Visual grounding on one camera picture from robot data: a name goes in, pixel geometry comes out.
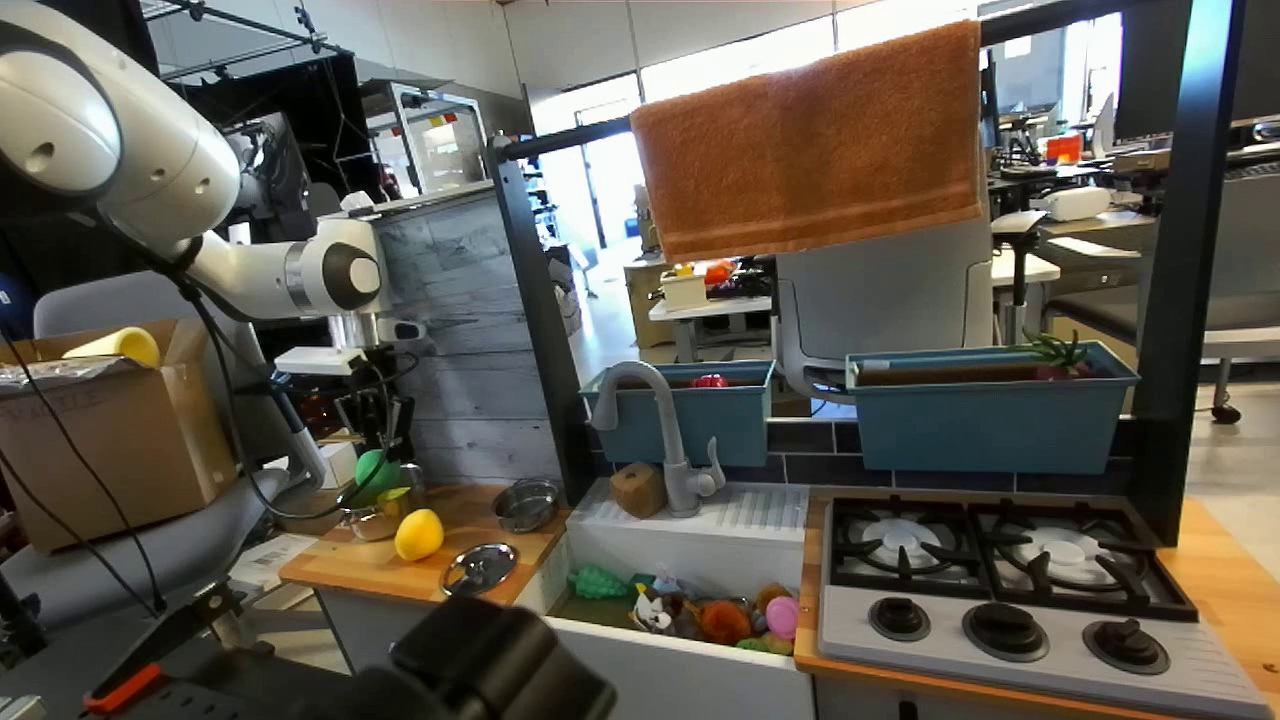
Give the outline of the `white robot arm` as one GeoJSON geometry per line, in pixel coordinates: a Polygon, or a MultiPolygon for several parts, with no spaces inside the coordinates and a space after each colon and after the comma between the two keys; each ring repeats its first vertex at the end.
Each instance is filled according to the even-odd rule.
{"type": "Polygon", "coordinates": [[[372,226],[318,215],[308,242],[230,244],[230,146],[161,78],[43,0],[0,3],[0,203],[91,215],[228,315],[318,322],[384,294],[372,226]]]}

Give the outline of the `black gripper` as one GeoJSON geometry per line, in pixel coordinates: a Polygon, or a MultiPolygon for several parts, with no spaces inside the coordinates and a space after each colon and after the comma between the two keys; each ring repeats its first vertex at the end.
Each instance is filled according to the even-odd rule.
{"type": "Polygon", "coordinates": [[[413,458],[415,405],[403,377],[415,367],[415,357],[403,344],[376,339],[360,347],[290,339],[272,357],[272,367],[308,427],[343,427],[356,458],[372,447],[413,458]]]}

